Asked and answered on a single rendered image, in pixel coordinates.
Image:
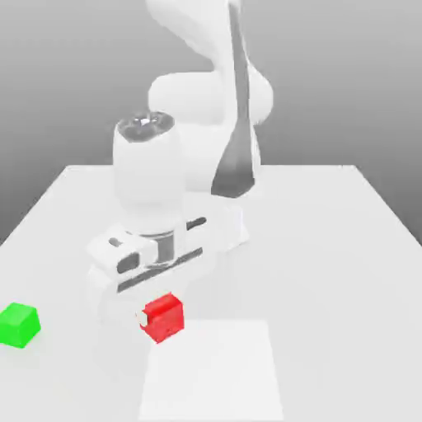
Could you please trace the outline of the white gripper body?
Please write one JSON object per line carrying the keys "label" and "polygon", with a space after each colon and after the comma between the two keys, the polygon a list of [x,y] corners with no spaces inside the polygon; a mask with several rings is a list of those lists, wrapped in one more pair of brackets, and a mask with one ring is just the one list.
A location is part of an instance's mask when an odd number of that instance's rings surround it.
{"label": "white gripper body", "polygon": [[149,270],[121,286],[95,265],[87,272],[87,307],[94,315],[134,315],[172,293],[182,298],[189,283],[212,272],[214,253],[192,251],[165,269]]}

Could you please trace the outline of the small red cube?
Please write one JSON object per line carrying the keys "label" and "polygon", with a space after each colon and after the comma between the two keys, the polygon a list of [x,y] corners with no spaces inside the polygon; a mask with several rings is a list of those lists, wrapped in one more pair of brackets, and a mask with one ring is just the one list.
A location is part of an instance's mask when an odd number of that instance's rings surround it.
{"label": "small red cube", "polygon": [[157,344],[185,327],[183,303],[172,293],[147,303],[143,310],[148,315],[148,325],[139,327]]}

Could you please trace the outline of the small green cube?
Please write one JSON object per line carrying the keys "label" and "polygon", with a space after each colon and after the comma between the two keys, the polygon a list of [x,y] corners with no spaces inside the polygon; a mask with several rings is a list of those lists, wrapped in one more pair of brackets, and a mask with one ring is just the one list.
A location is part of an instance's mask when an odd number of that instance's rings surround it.
{"label": "small green cube", "polygon": [[0,344],[23,349],[40,328],[35,307],[12,302],[0,312]]}

